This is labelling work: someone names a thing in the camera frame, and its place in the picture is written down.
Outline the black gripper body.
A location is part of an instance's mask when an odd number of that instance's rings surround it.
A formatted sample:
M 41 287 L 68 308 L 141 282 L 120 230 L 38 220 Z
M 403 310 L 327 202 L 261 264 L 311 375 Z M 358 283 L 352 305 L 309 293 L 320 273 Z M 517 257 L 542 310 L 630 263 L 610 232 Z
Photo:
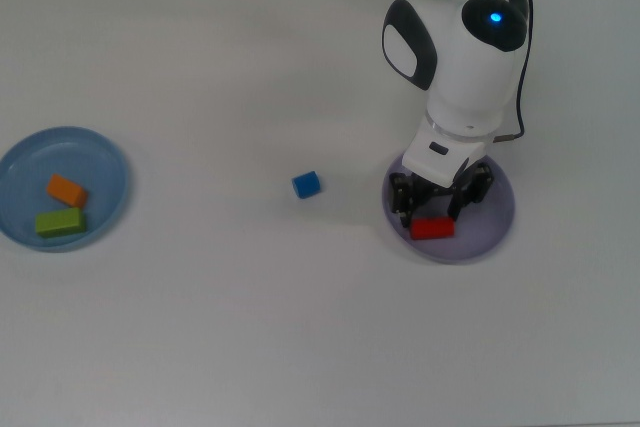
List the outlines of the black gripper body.
M 413 173 L 413 193 L 417 198 L 432 198 L 454 194 L 462 195 L 464 198 L 473 198 L 477 190 L 475 187 L 475 178 L 477 177 L 476 171 L 478 167 L 479 162 L 472 164 L 462 172 L 449 187 L 440 186 Z

